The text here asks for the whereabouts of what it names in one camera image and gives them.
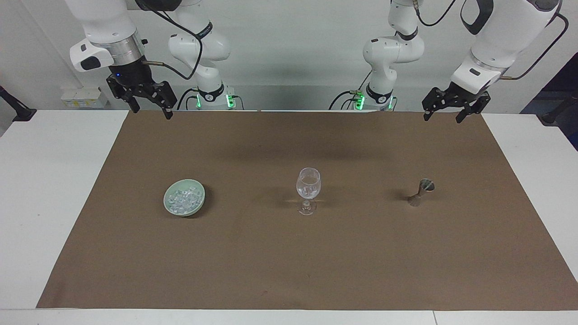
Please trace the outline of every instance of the table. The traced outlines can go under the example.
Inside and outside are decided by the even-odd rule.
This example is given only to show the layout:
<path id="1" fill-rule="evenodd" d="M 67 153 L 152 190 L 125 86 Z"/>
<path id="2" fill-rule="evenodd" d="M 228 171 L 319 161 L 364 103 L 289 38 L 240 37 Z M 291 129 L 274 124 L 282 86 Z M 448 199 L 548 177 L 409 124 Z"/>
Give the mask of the table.
<path id="1" fill-rule="evenodd" d="M 327 312 L 34 309 L 126 111 L 41 110 L 0 139 L 0 324 L 575 324 L 576 312 Z M 484 115 L 566 263 L 578 277 L 572 200 L 578 153 L 535 116 Z"/>

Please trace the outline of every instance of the black stand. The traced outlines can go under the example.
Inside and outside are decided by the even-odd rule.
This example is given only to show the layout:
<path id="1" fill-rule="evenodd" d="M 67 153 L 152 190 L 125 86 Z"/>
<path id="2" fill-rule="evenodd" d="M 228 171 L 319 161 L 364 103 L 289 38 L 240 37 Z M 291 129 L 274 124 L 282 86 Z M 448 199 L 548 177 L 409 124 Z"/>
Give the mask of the black stand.
<path id="1" fill-rule="evenodd" d="M 0 97 L 2 97 L 8 105 L 16 111 L 16 117 L 12 122 L 28 122 L 36 113 L 36 109 L 29 108 L 22 104 L 21 101 L 10 95 L 2 86 L 0 86 Z"/>
<path id="2" fill-rule="evenodd" d="M 538 119 L 547 127 L 556 126 L 556 119 L 558 116 L 575 104 L 578 104 L 578 89 L 575 90 L 569 98 L 558 105 L 558 107 L 556 107 L 552 112 L 538 116 Z"/>

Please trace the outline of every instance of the jigger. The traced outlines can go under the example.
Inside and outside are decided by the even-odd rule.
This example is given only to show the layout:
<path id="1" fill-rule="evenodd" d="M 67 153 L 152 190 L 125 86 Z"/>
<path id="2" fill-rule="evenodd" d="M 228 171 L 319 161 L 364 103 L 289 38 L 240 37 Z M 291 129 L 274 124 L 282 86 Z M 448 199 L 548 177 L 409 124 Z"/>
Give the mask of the jigger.
<path id="1" fill-rule="evenodd" d="M 411 206 L 420 206 L 421 204 L 421 198 L 426 194 L 429 193 L 431 191 L 433 191 L 435 189 L 435 185 L 434 183 L 427 179 L 424 178 L 420 181 L 420 189 L 417 192 L 416 195 L 410 197 L 407 199 L 407 202 L 411 205 Z"/>

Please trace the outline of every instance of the bowl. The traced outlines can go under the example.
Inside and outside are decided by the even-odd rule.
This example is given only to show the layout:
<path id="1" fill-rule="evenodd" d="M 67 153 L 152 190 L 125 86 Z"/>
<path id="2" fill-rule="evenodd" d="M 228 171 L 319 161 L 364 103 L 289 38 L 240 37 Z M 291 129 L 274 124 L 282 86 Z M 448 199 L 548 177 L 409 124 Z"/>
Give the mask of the bowl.
<path id="1" fill-rule="evenodd" d="M 171 196 L 172 194 L 174 194 L 177 191 L 187 191 L 191 187 L 196 187 L 197 191 L 200 191 L 201 203 L 193 205 L 191 210 L 185 211 L 182 214 L 172 213 L 171 210 L 169 210 L 170 204 L 167 202 L 169 199 L 169 196 Z M 163 201 L 163 204 L 165 206 L 165 209 L 170 214 L 175 215 L 175 216 L 179 216 L 179 217 L 189 217 L 189 216 L 192 216 L 195 213 L 197 213 L 201 209 L 201 207 L 203 206 L 203 203 L 205 203 L 205 188 L 203 187 L 203 184 L 199 183 L 198 181 L 196 181 L 194 179 L 183 179 L 183 180 L 180 180 L 180 181 L 176 182 L 175 184 L 171 185 L 166 190 L 165 196 L 164 196 L 162 201 Z"/>

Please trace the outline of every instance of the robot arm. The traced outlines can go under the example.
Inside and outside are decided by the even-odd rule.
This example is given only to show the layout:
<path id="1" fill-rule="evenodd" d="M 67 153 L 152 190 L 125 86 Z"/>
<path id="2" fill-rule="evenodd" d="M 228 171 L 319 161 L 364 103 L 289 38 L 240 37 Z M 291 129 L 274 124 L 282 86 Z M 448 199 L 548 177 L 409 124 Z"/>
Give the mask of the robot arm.
<path id="1" fill-rule="evenodd" d="M 467 0 L 462 21 L 476 42 L 451 76 L 447 90 L 433 88 L 422 102 L 424 118 L 447 107 L 463 107 L 458 123 L 479 114 L 490 101 L 486 91 L 514 64 L 560 9 L 561 0 Z M 474 21 L 464 19 L 466 5 L 476 5 Z"/>
<path id="2" fill-rule="evenodd" d="M 387 107 L 392 98 L 397 73 L 391 65 L 419 60 L 425 47 L 418 35 L 418 18 L 412 0 L 393 0 L 388 20 L 396 30 L 395 36 L 374 38 L 364 47 L 364 59 L 373 69 L 364 90 L 365 105 L 378 109 Z"/>
<path id="3" fill-rule="evenodd" d="M 133 112 L 140 109 L 135 97 L 146 98 L 172 117 L 177 99 L 171 85 L 156 83 L 146 61 L 136 27 L 128 17 L 124 0 L 65 0 L 83 26 L 86 38 L 71 50 L 78 71 L 109 67 L 106 79 L 115 98 L 127 102 Z"/>
<path id="4" fill-rule="evenodd" d="M 201 61 L 195 70 L 195 81 L 201 95 L 199 106 L 223 106 L 231 108 L 234 102 L 229 97 L 229 89 L 213 64 L 226 60 L 231 54 L 231 45 L 227 38 L 213 29 L 202 6 L 203 0 L 184 0 L 175 10 L 176 21 L 191 31 L 199 32 L 203 42 L 201 54 L 199 40 L 189 34 L 171 35 L 169 50 L 171 54 L 189 68 L 194 69 L 198 56 Z"/>

